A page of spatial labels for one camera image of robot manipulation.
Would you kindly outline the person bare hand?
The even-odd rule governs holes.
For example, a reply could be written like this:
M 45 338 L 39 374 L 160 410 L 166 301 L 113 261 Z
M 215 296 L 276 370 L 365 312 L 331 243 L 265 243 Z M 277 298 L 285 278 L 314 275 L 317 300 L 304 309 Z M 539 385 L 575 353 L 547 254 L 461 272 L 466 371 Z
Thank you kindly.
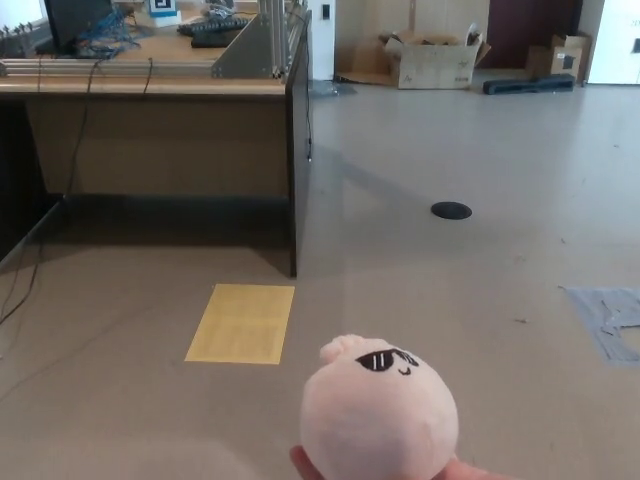
M 324 480 L 323 475 L 316 469 L 308 458 L 302 446 L 295 446 L 290 450 L 290 459 L 304 480 Z M 509 476 L 489 472 L 454 457 L 446 467 L 435 476 L 441 480 L 504 480 Z

